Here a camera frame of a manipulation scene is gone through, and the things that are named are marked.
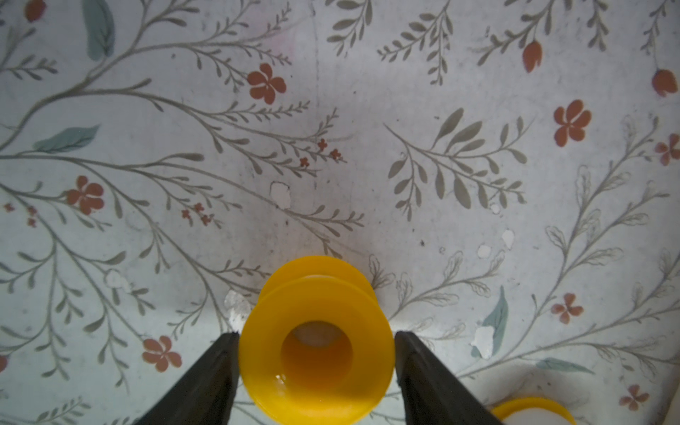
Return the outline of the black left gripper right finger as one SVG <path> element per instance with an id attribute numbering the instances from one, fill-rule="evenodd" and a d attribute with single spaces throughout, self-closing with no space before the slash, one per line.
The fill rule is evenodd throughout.
<path id="1" fill-rule="evenodd" d="M 416 334 L 398 332 L 395 350 L 406 424 L 501 425 Z"/>

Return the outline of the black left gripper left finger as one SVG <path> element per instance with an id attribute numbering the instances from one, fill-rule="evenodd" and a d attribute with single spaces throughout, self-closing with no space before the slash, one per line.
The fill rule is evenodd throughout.
<path id="1" fill-rule="evenodd" d="M 138 423 L 227 424 L 239 380 L 238 342 L 235 332 L 221 335 Z"/>

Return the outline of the yellow tape roll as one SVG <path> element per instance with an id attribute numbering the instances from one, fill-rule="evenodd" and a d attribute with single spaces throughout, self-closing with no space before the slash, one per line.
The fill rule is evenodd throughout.
<path id="1" fill-rule="evenodd" d="M 576 420 L 561 404 L 547 398 L 519 398 L 494 407 L 492 414 L 503 424 L 576 425 Z"/>
<path id="2" fill-rule="evenodd" d="M 354 424 L 395 368 L 390 324 L 368 279 L 325 256 L 293 260 L 265 283 L 238 345 L 249 396 L 280 424 Z"/>

